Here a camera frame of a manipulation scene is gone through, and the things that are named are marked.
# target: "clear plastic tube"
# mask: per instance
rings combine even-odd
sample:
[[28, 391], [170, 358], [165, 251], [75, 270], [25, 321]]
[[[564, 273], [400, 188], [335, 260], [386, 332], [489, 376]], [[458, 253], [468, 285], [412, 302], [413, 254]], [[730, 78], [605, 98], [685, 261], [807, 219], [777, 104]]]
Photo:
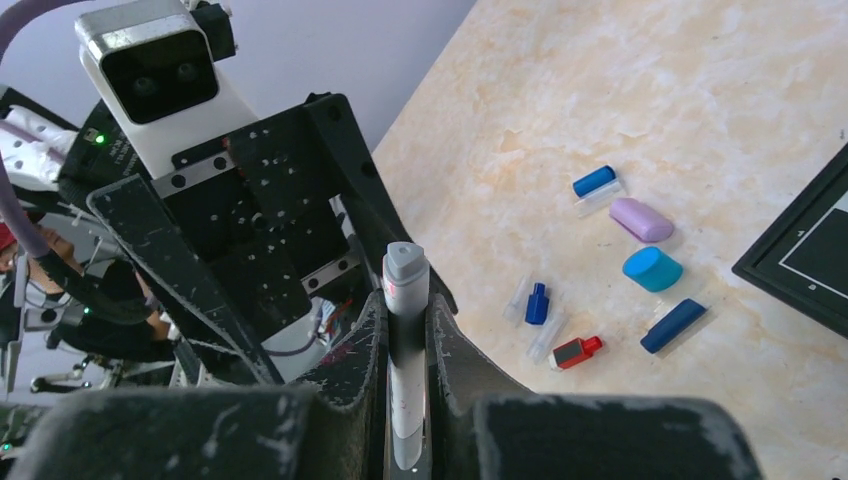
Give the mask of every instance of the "clear plastic tube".
[[512, 325], [518, 326], [527, 313], [527, 299], [531, 290], [530, 275], [524, 275], [515, 287], [515, 292], [503, 311], [503, 317]]
[[530, 348], [527, 349], [527, 357], [533, 360], [533, 363], [540, 364], [551, 353], [553, 344], [562, 334], [565, 324], [566, 316], [562, 310], [558, 310], [548, 318], [542, 330], [530, 344]]
[[583, 218], [591, 215], [611, 204], [616, 198], [626, 196], [627, 190], [625, 190], [624, 184], [616, 178], [575, 202], [574, 206], [577, 209], [577, 217]]

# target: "white pen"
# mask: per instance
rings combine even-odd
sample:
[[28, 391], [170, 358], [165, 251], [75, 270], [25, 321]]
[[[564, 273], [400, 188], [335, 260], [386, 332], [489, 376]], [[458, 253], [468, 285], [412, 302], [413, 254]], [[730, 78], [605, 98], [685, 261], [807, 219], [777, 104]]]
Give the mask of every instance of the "white pen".
[[430, 263], [414, 243], [389, 244], [383, 257], [389, 309], [389, 390], [395, 462], [409, 470], [421, 457], [424, 435], [424, 311], [430, 297]]

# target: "small blue bottle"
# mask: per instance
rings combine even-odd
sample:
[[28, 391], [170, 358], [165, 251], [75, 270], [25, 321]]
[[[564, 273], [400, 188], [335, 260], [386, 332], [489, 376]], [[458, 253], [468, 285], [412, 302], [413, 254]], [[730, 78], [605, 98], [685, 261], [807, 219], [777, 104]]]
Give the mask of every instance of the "small blue bottle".
[[545, 284], [533, 285], [533, 293], [527, 300], [527, 314], [524, 321], [530, 325], [542, 325], [548, 318], [548, 305], [550, 300], [545, 296]]

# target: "white wall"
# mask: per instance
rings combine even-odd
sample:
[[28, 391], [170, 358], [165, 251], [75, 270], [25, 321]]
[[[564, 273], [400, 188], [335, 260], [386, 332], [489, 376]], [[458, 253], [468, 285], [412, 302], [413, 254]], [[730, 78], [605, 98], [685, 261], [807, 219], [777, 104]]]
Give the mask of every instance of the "white wall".
[[[0, 9], [12, 3], [0, 0]], [[82, 124], [97, 94], [79, 64], [73, 22], [82, 12], [116, 3], [72, 5], [30, 24], [0, 65], [0, 83]], [[474, 0], [233, 0], [239, 51], [219, 66], [260, 117], [299, 104], [311, 92], [344, 93], [373, 150], [473, 4]], [[68, 226], [59, 230], [76, 243], [85, 238]], [[301, 333], [278, 336], [273, 347], [297, 348], [305, 338], [305, 331]], [[53, 401], [46, 394], [29, 395], [29, 380], [64, 371], [75, 358], [42, 348], [40, 337], [25, 339], [10, 400]], [[308, 353], [287, 363], [305, 369], [317, 358]]]

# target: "purple eraser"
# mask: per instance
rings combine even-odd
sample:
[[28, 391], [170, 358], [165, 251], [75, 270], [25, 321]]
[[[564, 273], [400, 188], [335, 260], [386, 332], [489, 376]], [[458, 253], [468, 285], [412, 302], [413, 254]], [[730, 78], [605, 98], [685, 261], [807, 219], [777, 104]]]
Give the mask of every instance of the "purple eraser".
[[674, 233], [674, 225], [635, 198], [619, 198], [610, 205], [610, 217], [639, 241], [661, 242]]

